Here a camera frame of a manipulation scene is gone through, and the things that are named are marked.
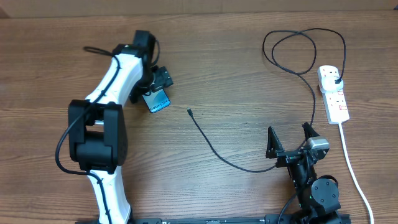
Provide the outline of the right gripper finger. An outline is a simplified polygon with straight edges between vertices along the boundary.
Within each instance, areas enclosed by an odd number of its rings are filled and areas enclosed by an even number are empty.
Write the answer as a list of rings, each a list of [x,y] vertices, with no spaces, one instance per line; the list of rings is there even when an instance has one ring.
[[[276,132],[272,126],[269,126],[267,129],[267,149],[266,149],[266,157],[268,159],[278,158],[278,154],[284,152],[285,149],[282,146],[279,138],[276,135]]]
[[[308,123],[305,122],[302,125],[304,135],[305,135],[305,140],[308,141],[312,137],[319,137],[320,135],[312,128],[312,126]]]

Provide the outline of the Samsung Galaxy smartphone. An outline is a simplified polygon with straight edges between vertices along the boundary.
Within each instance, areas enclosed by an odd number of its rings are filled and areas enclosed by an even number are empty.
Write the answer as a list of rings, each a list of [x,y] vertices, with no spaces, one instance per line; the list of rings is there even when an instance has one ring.
[[[164,90],[148,92],[142,97],[151,113],[156,113],[171,105],[171,101]]]

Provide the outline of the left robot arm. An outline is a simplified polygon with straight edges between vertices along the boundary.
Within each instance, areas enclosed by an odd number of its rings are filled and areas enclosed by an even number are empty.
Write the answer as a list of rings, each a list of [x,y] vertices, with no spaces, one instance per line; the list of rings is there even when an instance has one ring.
[[[123,109],[127,102],[143,98],[149,111],[168,106],[165,88],[173,84],[165,67],[157,66],[160,44],[146,30],[137,30],[131,44],[118,44],[112,51],[86,46],[87,52],[111,57],[111,64],[99,85],[83,100],[68,106],[67,140],[78,175],[89,178],[99,208],[96,223],[133,223],[127,201],[122,166],[128,140]]]

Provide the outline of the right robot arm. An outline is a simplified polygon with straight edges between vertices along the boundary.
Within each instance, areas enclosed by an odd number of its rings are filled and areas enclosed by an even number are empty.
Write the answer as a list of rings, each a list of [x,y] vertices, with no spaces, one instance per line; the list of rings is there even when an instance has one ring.
[[[305,144],[286,151],[273,127],[268,127],[266,157],[276,168],[287,168],[295,193],[279,213],[277,223],[341,223],[338,181],[331,175],[317,176],[314,165],[330,150],[326,138],[310,124],[302,125]]]

